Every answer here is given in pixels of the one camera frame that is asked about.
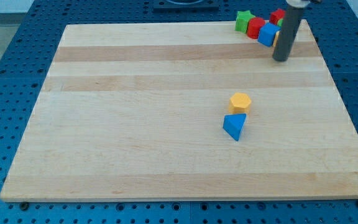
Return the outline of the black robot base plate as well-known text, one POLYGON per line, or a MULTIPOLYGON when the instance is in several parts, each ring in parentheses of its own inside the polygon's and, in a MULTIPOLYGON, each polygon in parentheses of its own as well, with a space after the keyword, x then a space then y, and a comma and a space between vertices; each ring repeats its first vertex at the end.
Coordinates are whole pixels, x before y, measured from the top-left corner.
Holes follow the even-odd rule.
POLYGON ((220 0, 153 0, 153 11, 219 9, 220 0))

